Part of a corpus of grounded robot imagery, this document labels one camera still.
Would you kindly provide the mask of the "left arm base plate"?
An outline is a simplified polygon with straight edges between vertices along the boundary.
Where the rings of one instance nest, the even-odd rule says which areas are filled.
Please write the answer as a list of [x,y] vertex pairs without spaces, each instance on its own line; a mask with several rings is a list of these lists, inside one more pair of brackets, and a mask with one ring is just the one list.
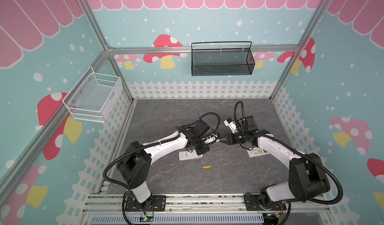
[[164,212],[167,197],[162,195],[152,195],[143,203],[128,196],[124,202],[125,212]]

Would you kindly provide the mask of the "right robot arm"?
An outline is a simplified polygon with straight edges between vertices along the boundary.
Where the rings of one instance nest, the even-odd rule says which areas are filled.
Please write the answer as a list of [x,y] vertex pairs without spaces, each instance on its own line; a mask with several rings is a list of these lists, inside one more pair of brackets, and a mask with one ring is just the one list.
[[248,118],[248,121],[236,122],[231,118],[224,121],[225,126],[232,131],[226,135],[224,143],[240,145],[249,142],[278,159],[288,169],[286,182],[261,189],[261,206],[269,208],[273,203],[291,200],[306,202],[330,190],[323,169],[294,153],[293,148],[276,139],[269,131],[258,129],[252,116]]

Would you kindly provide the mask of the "white remote control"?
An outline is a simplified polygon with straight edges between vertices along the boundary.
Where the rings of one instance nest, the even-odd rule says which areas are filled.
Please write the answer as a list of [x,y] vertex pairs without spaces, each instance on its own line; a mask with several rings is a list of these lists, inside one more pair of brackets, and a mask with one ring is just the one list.
[[248,156],[250,158],[264,156],[264,155],[268,155],[269,154],[268,152],[264,151],[261,148],[253,148],[252,150],[247,150],[247,153],[248,153]]
[[203,155],[198,155],[196,150],[192,150],[191,152],[188,152],[188,151],[179,152],[180,161],[194,160],[202,157]]

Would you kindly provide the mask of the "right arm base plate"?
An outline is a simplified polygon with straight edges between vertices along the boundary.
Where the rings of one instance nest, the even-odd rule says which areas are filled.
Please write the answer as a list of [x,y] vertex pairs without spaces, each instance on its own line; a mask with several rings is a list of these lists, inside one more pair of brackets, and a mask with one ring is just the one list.
[[271,202],[268,199],[260,199],[259,194],[246,193],[243,196],[247,211],[277,211],[279,213],[286,211],[285,203]]

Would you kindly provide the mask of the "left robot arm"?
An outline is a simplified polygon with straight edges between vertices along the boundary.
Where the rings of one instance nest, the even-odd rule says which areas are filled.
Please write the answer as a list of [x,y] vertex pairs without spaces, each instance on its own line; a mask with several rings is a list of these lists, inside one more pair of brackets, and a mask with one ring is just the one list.
[[138,203],[143,205],[151,200],[152,193],[146,182],[151,165],[158,159],[182,149],[192,149],[198,156],[206,153],[210,150],[209,144],[217,138],[214,133],[207,135],[209,130],[208,124],[199,120],[193,125],[177,127],[176,132],[161,140],[143,145],[135,141],[129,145],[126,154],[142,146],[150,146],[126,156],[117,163],[118,171]]

